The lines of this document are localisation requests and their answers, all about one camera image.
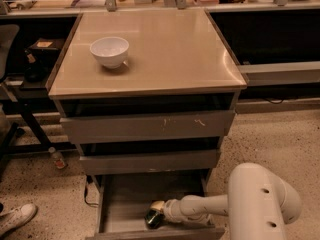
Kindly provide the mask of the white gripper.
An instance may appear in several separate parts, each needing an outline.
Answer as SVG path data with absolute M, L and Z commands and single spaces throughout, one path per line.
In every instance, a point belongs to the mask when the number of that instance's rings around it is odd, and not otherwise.
M 183 214 L 180 210 L 180 201 L 177 199 L 170 199 L 164 201 L 154 201 L 150 206 L 151 210 L 164 214 L 165 219 L 172 223 L 181 223 L 183 221 Z

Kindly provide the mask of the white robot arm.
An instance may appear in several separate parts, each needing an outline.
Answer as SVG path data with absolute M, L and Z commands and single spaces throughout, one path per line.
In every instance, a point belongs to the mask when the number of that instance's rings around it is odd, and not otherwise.
M 287 240 L 284 226 L 301 212 L 300 195 L 289 183 L 259 164 L 242 163 L 230 174 L 227 194 L 155 201 L 145 222 L 154 229 L 163 221 L 205 224 L 222 215 L 229 218 L 231 240 Z

